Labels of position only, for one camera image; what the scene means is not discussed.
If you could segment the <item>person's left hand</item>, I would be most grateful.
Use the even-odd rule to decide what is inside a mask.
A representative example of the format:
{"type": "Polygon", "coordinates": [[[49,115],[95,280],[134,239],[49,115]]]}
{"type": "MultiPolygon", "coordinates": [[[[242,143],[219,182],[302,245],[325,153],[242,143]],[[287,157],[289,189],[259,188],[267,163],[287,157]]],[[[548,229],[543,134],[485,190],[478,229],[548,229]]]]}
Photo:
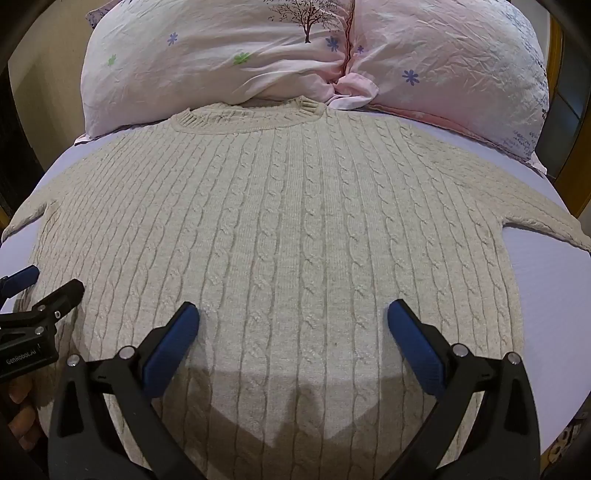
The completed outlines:
{"type": "Polygon", "coordinates": [[[32,392],[33,381],[29,375],[12,380],[7,390],[11,405],[16,406],[16,412],[9,417],[8,427],[25,451],[32,450],[42,436],[36,407],[29,399],[32,392]]]}

